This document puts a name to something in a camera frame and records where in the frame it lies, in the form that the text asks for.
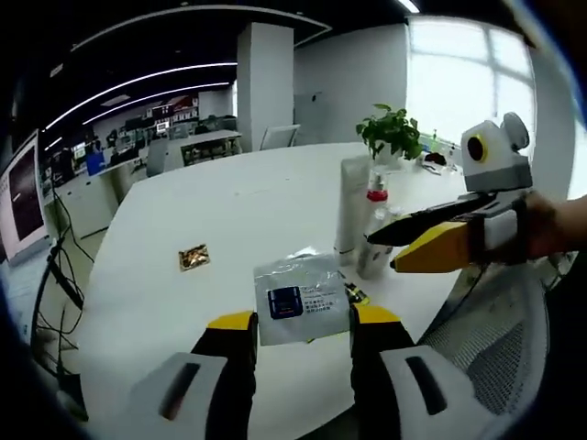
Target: potted plant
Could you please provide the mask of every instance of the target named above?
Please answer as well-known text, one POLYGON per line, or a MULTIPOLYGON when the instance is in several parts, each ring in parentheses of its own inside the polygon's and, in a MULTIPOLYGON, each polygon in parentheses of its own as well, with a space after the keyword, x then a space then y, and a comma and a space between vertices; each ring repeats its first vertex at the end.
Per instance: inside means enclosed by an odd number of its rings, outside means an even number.
POLYGON ((400 157, 417 158, 422 152, 418 122, 413 118, 408 120, 404 108, 394 112, 387 104, 373 106, 385 113, 363 119, 357 124, 357 134, 369 148, 374 164, 396 168, 400 157))

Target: white round table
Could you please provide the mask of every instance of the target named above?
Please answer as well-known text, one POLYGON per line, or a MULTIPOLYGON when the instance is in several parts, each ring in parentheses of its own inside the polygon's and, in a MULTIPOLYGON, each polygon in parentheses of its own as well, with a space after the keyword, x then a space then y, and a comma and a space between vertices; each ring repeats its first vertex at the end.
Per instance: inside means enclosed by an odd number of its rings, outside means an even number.
MULTIPOLYGON (((135 184, 105 235, 78 330, 83 397, 99 430, 131 387, 176 352, 189 352, 221 314, 255 308, 253 268, 313 246, 332 252, 340 161, 360 143, 283 148, 208 161, 135 184), (181 272, 178 251, 206 243, 211 262, 181 272)), ((465 193, 462 175, 390 176, 390 201, 416 210, 465 193)), ((458 276, 346 274, 402 317, 417 340, 458 276)), ((297 438, 347 410, 349 335, 260 346, 249 438, 297 438)))

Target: small gold packet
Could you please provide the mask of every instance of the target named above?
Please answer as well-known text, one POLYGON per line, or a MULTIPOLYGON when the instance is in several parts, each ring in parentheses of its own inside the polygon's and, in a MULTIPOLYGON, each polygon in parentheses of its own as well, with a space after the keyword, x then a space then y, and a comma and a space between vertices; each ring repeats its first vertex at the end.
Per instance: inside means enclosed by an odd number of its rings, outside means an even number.
POLYGON ((208 255, 207 245, 180 250, 180 270, 182 272, 199 266, 204 266, 204 264, 208 264, 209 262, 210 256, 208 255))

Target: ceiling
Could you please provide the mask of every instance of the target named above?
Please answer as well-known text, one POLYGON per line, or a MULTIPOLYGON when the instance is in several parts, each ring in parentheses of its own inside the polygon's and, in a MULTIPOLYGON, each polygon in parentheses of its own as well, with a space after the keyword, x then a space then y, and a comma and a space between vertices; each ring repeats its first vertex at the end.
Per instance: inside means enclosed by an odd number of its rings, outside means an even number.
MULTIPOLYGON (((470 0, 413 1, 424 14, 466 17, 521 33, 501 0, 487 0, 482 5, 470 0)), ((87 98, 134 78, 182 66, 236 61, 238 35, 251 21, 294 28, 296 44, 308 44, 307 39, 316 41, 405 20, 404 8, 394 0, 354 4, 332 0, 222 3, 218 8, 213 7, 217 2, 201 0, 60 0, 35 5, 33 11, 28 11, 26 4, 19 5, 13 17, 26 31, 21 31, 22 36, 12 36, 15 43, 6 45, 7 56, 15 59, 13 85, 5 82, 1 91, 2 98, 16 93, 17 138, 27 136, 34 128, 46 127, 87 98), (51 77, 51 71, 61 64, 62 69, 51 77)), ((221 67, 136 82, 65 116, 47 130, 46 136, 51 141, 79 130, 84 120, 108 108, 101 106, 103 102, 120 94, 138 99, 235 79, 236 67, 221 67)), ((1 110, 5 127, 10 106, 1 110)))

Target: green leaves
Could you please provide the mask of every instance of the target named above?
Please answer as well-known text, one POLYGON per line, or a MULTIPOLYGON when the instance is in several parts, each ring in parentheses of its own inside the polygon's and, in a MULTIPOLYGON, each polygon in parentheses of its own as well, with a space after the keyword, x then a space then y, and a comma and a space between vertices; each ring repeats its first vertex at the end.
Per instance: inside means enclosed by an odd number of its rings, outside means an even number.
POLYGON ((377 117, 365 117, 355 129, 363 142, 369 147, 371 156, 375 159, 383 149, 391 148, 392 154, 401 150, 406 159, 417 158, 422 148, 418 143, 420 132, 418 122, 406 119, 407 111, 404 108, 394 112, 387 104, 374 104, 375 108, 384 110, 385 114, 377 117))

